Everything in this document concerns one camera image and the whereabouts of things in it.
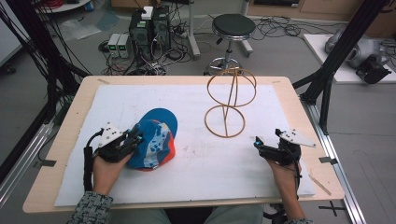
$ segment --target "cap brim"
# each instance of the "cap brim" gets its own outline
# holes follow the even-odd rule
[[[155,119],[159,122],[165,123],[172,132],[173,137],[176,137],[177,118],[170,110],[165,108],[154,108],[147,112],[141,120],[144,119]]]

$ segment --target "sleeve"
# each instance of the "sleeve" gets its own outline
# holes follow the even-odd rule
[[[283,224],[314,224],[314,221],[311,219],[300,218],[286,221]]]
[[[113,199],[111,197],[92,191],[86,191],[67,224],[106,223],[112,203]]]

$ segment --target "round stool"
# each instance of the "round stool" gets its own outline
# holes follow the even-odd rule
[[[249,39],[256,29],[253,20],[241,14],[224,14],[217,16],[212,23],[213,32],[220,36],[217,44],[223,38],[230,40],[224,58],[213,60],[206,68],[205,75],[215,75],[217,72],[228,68],[242,68],[242,65],[231,58],[233,42]]]

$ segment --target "floor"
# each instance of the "floor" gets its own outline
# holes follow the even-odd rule
[[[59,22],[80,20],[83,26],[96,24],[101,32],[85,39],[71,39],[67,45],[78,56],[91,73],[100,76],[106,69],[106,59],[98,46],[113,33],[127,32],[128,13],[114,13],[106,4],[99,5],[94,12],[83,8],[57,14]],[[218,38],[211,35],[210,17],[203,16],[195,21],[200,28],[196,39],[202,56],[198,60],[169,65],[167,76],[202,76],[206,65],[214,58],[222,56],[227,48],[223,41],[216,45]],[[328,22],[312,21],[317,26]],[[335,32],[344,24],[321,26]],[[313,27],[305,27],[311,33],[320,33]],[[297,37],[265,37],[256,31],[249,43],[254,52],[246,57],[235,45],[233,57],[256,76],[284,76],[291,82],[300,80],[319,69],[320,63],[306,43]],[[54,38],[60,48],[59,38]],[[182,40],[188,46],[188,39]],[[17,72],[0,74],[0,162],[18,143],[24,131],[46,103],[46,82],[38,73],[26,52],[21,50],[10,60]],[[306,87],[296,90],[303,93]],[[366,223],[390,223],[396,219],[396,89],[394,84],[333,84],[330,102],[328,131],[336,149],[349,184],[357,198]],[[45,156],[50,144],[41,152]],[[0,210],[2,223],[65,223],[70,213],[25,214],[21,207],[39,171],[32,162],[21,181]],[[330,210],[331,202],[302,203],[305,214],[317,223],[350,223],[342,202],[332,202],[339,208]],[[113,211],[111,223],[124,223],[125,211]]]

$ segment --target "baseball cap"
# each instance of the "baseball cap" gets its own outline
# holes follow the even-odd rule
[[[171,111],[165,108],[152,109],[134,128],[142,133],[143,141],[127,162],[130,168],[151,171],[175,157],[177,118]]]

